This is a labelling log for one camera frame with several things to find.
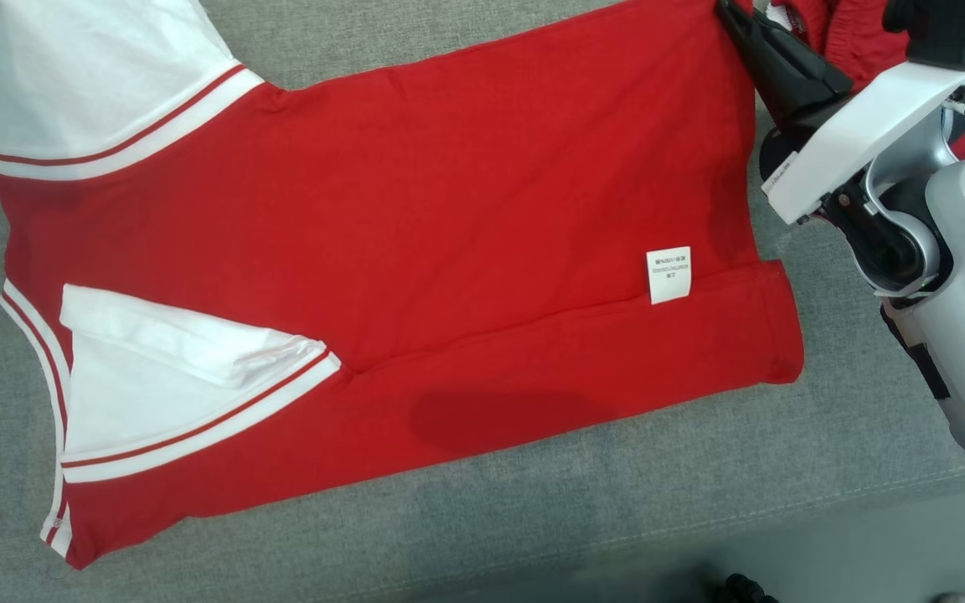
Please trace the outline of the red shorts with white stripes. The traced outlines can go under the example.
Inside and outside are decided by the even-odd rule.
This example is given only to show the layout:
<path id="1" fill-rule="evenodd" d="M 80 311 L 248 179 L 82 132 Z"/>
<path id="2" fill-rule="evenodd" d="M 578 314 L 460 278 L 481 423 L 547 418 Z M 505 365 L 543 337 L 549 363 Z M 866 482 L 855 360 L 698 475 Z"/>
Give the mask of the red shorts with white stripes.
<path id="1" fill-rule="evenodd" d="M 817 54 L 865 88 L 882 71 L 904 62 L 908 37 L 882 28 L 888 0 L 767 0 L 766 15 L 793 31 Z M 965 134 L 951 146 L 965 159 Z"/>

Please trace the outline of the grey fabric sofa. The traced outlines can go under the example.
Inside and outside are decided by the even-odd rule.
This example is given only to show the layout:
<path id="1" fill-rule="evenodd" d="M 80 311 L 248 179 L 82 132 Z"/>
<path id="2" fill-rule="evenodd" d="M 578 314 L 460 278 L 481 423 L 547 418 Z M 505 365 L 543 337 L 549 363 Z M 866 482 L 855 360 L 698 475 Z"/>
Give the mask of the grey fabric sofa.
<path id="1" fill-rule="evenodd" d="M 53 424 L 39 361 L 0 306 L 0 603 L 704 599 L 742 573 L 784 603 L 965 593 L 965 454 L 842 240 L 786 229 L 801 380 L 303 497 L 187 520 L 74 571 L 39 528 Z M 8 226 L 0 207 L 0 287 Z"/>

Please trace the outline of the red shirt with white sleeves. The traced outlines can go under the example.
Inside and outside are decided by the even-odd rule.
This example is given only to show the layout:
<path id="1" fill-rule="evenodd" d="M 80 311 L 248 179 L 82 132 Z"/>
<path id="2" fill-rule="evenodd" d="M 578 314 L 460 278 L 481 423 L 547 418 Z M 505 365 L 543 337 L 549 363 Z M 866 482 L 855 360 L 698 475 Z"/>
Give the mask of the red shirt with white sleeves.
<path id="1" fill-rule="evenodd" d="M 714 3 L 286 90 L 199 0 L 0 0 L 1 304 L 49 389 L 42 541 L 81 569 L 185 518 L 796 381 Z"/>

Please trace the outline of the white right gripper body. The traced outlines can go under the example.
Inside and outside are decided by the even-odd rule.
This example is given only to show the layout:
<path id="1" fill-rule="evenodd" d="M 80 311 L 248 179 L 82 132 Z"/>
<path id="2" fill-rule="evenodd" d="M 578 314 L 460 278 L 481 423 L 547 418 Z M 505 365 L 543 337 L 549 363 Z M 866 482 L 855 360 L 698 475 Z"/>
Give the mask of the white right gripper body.
<path id="1" fill-rule="evenodd" d="M 763 183 L 787 224 L 814 213 L 841 187 L 965 85 L 965 71 L 904 62 L 882 72 L 790 154 Z"/>

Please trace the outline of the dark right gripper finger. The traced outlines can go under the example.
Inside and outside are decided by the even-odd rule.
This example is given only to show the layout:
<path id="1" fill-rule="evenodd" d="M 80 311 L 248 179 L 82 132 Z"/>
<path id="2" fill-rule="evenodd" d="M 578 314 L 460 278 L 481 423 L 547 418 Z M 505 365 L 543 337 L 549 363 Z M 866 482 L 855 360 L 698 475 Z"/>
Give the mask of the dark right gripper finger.
<path id="1" fill-rule="evenodd" d="M 826 106 L 853 81 L 767 12 L 736 5 L 736 48 L 767 106 Z"/>
<path id="2" fill-rule="evenodd" d="M 811 47 L 736 0 L 717 0 L 716 14 L 774 122 L 789 122 L 818 106 L 820 61 Z"/>

